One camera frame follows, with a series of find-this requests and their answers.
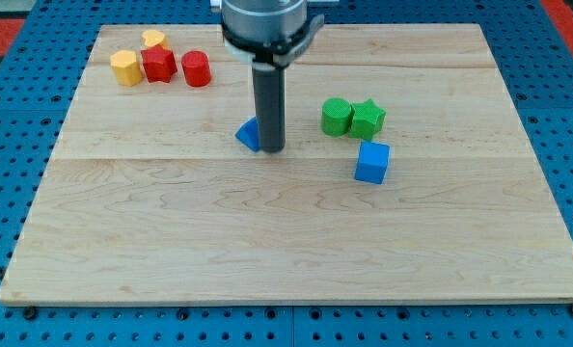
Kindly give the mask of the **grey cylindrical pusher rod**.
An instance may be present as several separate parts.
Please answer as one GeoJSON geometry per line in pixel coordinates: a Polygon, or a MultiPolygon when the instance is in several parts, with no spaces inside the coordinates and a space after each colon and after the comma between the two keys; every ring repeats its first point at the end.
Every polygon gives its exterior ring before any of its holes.
{"type": "Polygon", "coordinates": [[[282,69],[252,69],[259,148],[282,151],[286,143],[285,73],[282,69]]]}

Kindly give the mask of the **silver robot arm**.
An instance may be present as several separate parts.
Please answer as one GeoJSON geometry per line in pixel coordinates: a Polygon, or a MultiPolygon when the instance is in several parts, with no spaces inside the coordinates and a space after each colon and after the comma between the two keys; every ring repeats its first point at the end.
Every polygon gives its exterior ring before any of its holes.
{"type": "Polygon", "coordinates": [[[311,46],[325,16],[308,14],[307,0],[215,0],[223,41],[252,72],[259,148],[286,144],[286,69],[311,46]]]}

